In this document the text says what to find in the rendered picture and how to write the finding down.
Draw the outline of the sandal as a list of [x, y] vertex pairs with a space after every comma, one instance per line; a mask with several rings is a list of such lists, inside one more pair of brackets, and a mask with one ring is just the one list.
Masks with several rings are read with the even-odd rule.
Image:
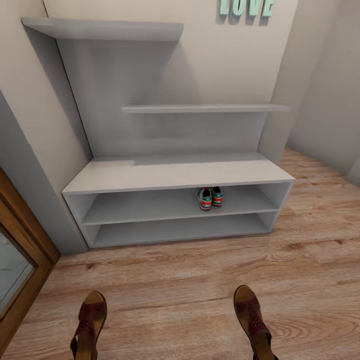
[[247, 334], [256, 360], [275, 360], [271, 350], [272, 334], [263, 322], [256, 294], [247, 285], [240, 285], [233, 296], [236, 316]]
[[80, 307], [79, 325], [70, 342], [74, 360], [97, 360], [96, 345], [107, 314], [107, 301], [104, 295], [97, 290], [90, 292]]

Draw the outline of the gym shoe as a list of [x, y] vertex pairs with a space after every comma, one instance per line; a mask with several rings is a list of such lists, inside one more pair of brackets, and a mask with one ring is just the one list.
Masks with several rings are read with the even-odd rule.
[[221, 207], [223, 205], [223, 193], [220, 186], [210, 186], [212, 192], [212, 205]]
[[198, 187], [196, 197], [202, 210], [210, 210], [212, 205], [212, 192], [210, 187]]

